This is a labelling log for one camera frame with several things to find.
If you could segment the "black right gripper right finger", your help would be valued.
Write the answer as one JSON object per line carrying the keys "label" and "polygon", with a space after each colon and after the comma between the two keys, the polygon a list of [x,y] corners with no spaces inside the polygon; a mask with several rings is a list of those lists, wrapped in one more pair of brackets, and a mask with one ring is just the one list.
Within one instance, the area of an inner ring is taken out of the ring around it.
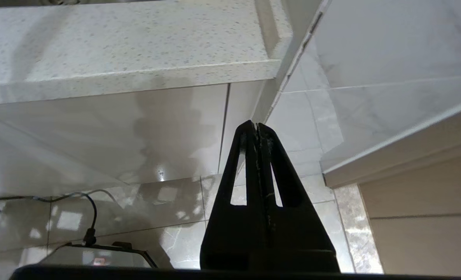
{"label": "black right gripper right finger", "polygon": [[273,266],[339,273],[337,253],[277,133],[258,124],[260,188]]}

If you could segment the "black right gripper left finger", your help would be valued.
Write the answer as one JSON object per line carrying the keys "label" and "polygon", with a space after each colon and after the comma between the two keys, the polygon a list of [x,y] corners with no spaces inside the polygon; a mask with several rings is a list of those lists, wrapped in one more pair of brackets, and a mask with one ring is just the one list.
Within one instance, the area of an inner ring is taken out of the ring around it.
{"label": "black right gripper left finger", "polygon": [[[201,245],[202,269],[248,270],[269,246],[257,136],[250,120],[236,128]],[[233,205],[241,155],[246,168],[246,205]]]}

